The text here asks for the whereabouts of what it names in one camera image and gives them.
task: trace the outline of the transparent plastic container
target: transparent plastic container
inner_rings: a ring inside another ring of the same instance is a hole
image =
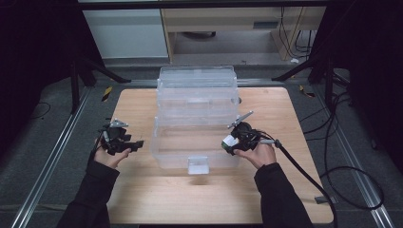
[[[237,119],[237,75],[231,66],[163,67],[150,150],[161,168],[235,167],[239,158],[221,148]]]

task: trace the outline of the wooden tabletop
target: wooden tabletop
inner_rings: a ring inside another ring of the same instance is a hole
[[[317,182],[320,179],[302,134],[288,92],[282,87],[239,88],[240,114],[252,127],[279,139],[295,160]],[[144,147],[117,168],[108,203],[110,220],[121,224],[245,224],[261,223],[256,168],[242,159],[236,168],[212,168],[208,175],[189,176],[187,169],[161,169],[149,151],[157,112],[155,89],[126,89],[113,118],[128,123],[132,141]],[[333,220],[327,204],[317,204],[320,192],[279,151],[278,162],[301,198],[313,223]]]

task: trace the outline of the black jacket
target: black jacket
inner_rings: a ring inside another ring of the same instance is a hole
[[[91,162],[80,189],[57,227],[110,227],[106,203],[119,172],[105,165]],[[261,194],[261,216],[264,227],[314,227],[306,210],[278,163],[264,165],[255,176]]]

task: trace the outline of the person's left hand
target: person's left hand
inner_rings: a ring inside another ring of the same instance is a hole
[[[115,155],[110,155],[99,144],[98,146],[99,148],[95,153],[94,160],[113,169],[116,169],[116,167],[118,167],[119,162],[127,158],[128,154],[131,151],[130,148],[127,148],[122,153],[116,153]]]

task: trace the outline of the person's hand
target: person's hand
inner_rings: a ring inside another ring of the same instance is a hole
[[[271,144],[259,143],[256,148],[248,151],[234,150],[235,154],[250,161],[257,169],[265,164],[277,162],[275,149]]]
[[[118,167],[119,162],[127,158],[128,154],[131,151],[130,148],[127,148],[122,153],[116,153],[115,155],[110,155],[99,144],[98,147],[99,148],[95,153],[94,160],[113,169],[116,169],[116,167]]]

